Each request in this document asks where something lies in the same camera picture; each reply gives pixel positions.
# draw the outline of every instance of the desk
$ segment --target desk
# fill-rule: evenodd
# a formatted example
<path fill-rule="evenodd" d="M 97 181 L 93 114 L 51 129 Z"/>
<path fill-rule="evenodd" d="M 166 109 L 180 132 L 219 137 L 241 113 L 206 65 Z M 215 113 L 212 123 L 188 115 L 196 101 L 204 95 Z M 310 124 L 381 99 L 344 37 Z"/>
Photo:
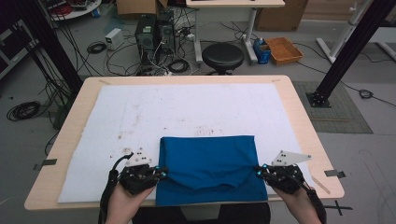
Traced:
<path fill-rule="evenodd" d="M 218 1 L 186 1 L 188 7 L 197 8 L 195 10 L 195 60 L 198 63 L 203 61 L 201 43 L 199 36 L 199 25 L 198 22 L 203 19 L 203 13 L 208 18 L 217 17 L 217 21 L 224 20 L 227 17 L 232 16 L 232 21 L 248 21 L 247 34 L 243 35 L 243 42 L 247 49 L 247 53 L 250 59 L 250 64 L 257 62 L 256 54 L 253 51 L 253 47 L 250 42 L 251 32 L 253 30 L 254 20 L 256 19 L 257 7 L 283 7 L 285 2 L 283 0 L 218 0 Z M 250 8 L 249 15 L 241 15 L 240 9 Z"/>
<path fill-rule="evenodd" d="M 274 83 L 301 151 L 312 155 L 314 158 L 307 164 L 314 181 L 317 183 L 315 187 L 318 196 L 324 199 L 343 197 L 344 190 L 338 178 L 336 176 L 327 177 L 323 172 L 332 170 L 332 165 L 290 79 L 286 76 L 90 77 L 85 80 L 49 153 L 48 160 L 56 159 L 57 162 L 55 165 L 43 166 L 25 202 L 25 208 L 28 210 L 43 210 L 99 206 L 99 203 L 58 203 L 58 198 L 74 150 L 95 105 L 98 93 L 103 86 L 206 83 Z M 271 197 L 269 201 L 280 201 L 280 199 Z M 154 201 L 146 201 L 143 205 L 154 205 Z"/>
<path fill-rule="evenodd" d="M 89 1 L 88 5 L 87 5 L 87 9 L 85 9 L 85 10 L 74 10 L 73 9 L 73 11 L 70 14 L 67 14 L 65 16 L 61 16 L 61 15 L 60 16 L 50 15 L 50 16 L 54 21 L 63 21 L 63 20 L 73 19 L 76 17 L 83 16 L 85 14 L 91 13 L 94 9 L 99 7 L 101 3 L 102 3 L 102 0 L 95 0 L 93 2 Z"/>

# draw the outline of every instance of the stool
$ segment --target stool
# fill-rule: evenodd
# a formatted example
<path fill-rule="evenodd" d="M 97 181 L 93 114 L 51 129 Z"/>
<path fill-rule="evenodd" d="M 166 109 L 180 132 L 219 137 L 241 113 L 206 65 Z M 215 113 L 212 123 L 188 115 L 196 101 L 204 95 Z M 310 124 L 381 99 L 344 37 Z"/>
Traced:
<path fill-rule="evenodd" d="M 202 59 L 209 67 L 216 71 L 209 73 L 213 75 L 230 75 L 227 70 L 234 70 L 239 67 L 245 60 L 244 52 L 231 44 L 213 44 L 208 46 L 202 52 Z"/>

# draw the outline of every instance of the human hand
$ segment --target human hand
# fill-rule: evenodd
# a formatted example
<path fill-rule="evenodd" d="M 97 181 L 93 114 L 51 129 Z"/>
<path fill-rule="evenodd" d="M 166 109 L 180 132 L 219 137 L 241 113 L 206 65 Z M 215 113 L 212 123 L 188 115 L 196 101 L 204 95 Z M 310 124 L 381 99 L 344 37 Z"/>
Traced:
<path fill-rule="evenodd" d="M 289 208 L 291 214 L 300 224 L 320 224 L 317 211 L 302 188 L 293 194 L 285 193 L 280 189 L 273 188 Z"/>
<path fill-rule="evenodd" d="M 128 223 L 136 214 L 140 204 L 145 201 L 153 190 L 154 187 L 132 195 L 121 184 L 118 184 L 108 201 L 106 224 Z"/>

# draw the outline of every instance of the blue towel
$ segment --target blue towel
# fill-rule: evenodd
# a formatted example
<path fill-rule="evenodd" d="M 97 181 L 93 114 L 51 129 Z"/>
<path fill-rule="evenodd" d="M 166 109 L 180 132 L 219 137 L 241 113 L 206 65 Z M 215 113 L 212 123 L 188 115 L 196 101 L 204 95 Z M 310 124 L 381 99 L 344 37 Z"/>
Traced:
<path fill-rule="evenodd" d="M 156 204 L 267 201 L 258 164 L 254 136 L 163 137 L 159 165 L 169 173 L 158 183 Z"/>

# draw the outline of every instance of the white paper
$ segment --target white paper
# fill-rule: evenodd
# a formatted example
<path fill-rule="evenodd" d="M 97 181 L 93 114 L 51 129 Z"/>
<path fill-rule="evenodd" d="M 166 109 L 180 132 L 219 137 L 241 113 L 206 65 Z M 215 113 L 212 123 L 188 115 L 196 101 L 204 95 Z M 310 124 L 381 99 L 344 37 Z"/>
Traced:
<path fill-rule="evenodd" d="M 163 136 L 232 135 L 255 136 L 260 164 L 271 164 L 280 150 L 301 153 L 274 84 L 104 86 L 70 162 L 59 203 L 99 202 L 108 172 L 131 150 L 143 148 L 151 166 L 157 165 Z M 299 166 L 313 184 L 306 164 Z M 148 198 L 155 199 L 155 191 Z"/>

